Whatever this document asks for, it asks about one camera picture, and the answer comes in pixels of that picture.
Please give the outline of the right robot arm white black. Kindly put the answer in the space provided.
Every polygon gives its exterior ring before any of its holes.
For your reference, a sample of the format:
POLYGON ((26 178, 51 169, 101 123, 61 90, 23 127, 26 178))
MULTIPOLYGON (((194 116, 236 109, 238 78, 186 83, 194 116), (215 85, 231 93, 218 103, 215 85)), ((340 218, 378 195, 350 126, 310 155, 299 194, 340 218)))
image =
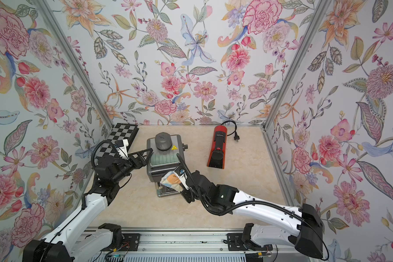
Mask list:
POLYGON ((245 225, 242 241, 246 247, 255 250, 265 245, 286 245, 310 258, 330 259, 323 240, 324 225, 312 205, 278 205, 226 184, 214 184, 199 171, 190 172, 181 156, 178 159, 180 165, 174 174, 184 187, 182 195, 188 203, 198 200, 214 216, 247 216, 276 227, 267 231, 253 223, 245 225))

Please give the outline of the silver grey coffee machine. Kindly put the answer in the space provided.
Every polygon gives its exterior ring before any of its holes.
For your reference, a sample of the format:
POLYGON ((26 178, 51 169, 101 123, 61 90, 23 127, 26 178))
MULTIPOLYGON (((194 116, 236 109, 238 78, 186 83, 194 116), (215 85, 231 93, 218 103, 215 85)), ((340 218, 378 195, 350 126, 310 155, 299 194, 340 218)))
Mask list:
POLYGON ((166 132, 158 133, 155 137, 147 139, 147 148, 152 149, 150 162, 147 165, 147 175, 155 184, 157 196, 167 197, 179 194, 178 191, 162 185, 162 177, 174 171, 179 165, 177 154, 184 158, 188 145, 182 142, 179 134, 170 135, 166 132))

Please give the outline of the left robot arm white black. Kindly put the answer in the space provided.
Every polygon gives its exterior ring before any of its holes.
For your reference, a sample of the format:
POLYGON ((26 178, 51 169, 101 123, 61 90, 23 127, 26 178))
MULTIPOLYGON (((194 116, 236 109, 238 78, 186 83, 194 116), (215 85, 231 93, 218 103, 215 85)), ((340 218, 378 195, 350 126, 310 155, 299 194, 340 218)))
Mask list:
POLYGON ((97 150, 92 152, 91 167, 95 174, 91 189, 82 195, 81 204, 56 229, 41 240, 27 244, 22 254, 24 262, 86 262, 97 252, 115 252, 123 247, 122 228, 111 223, 101 225, 83 241, 78 239, 114 201, 122 188, 120 182, 131 176, 132 171, 149 164, 153 150, 125 153, 110 140, 98 143, 96 148, 100 149, 104 144, 108 144, 115 155, 96 157, 97 150))

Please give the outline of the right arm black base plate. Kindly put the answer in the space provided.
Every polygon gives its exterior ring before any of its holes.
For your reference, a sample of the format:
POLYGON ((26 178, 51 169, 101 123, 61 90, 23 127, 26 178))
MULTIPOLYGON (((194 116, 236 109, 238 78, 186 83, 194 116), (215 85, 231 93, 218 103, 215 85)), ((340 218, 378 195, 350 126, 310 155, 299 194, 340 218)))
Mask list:
POLYGON ((273 245, 257 246, 251 241, 243 240, 243 233, 228 233, 223 243, 227 245, 228 251, 273 251, 273 245))

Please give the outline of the orange blue patterned cloth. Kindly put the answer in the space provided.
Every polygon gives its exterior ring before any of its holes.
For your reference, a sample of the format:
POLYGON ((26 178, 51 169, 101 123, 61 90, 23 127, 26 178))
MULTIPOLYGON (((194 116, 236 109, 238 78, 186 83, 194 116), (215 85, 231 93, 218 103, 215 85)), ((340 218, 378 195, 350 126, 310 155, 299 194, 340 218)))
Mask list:
POLYGON ((181 167, 178 167, 175 170, 170 171, 167 174, 165 174, 162 177, 162 179, 160 181, 160 184, 162 184, 162 185, 164 185, 164 186, 166 186, 168 188, 171 188, 171 189, 181 193, 185 189, 182 187, 182 184, 181 184, 180 180, 176 176, 176 172, 175 171, 177 171, 179 168, 181 168, 181 167))

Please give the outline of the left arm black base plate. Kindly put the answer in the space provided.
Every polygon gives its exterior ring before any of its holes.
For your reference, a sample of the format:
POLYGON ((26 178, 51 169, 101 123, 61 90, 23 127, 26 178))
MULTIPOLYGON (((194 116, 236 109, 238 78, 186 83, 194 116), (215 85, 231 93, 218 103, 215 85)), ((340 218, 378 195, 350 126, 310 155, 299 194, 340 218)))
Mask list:
POLYGON ((104 252, 130 252, 137 251, 140 243, 140 234, 114 234, 108 247, 102 249, 104 252))

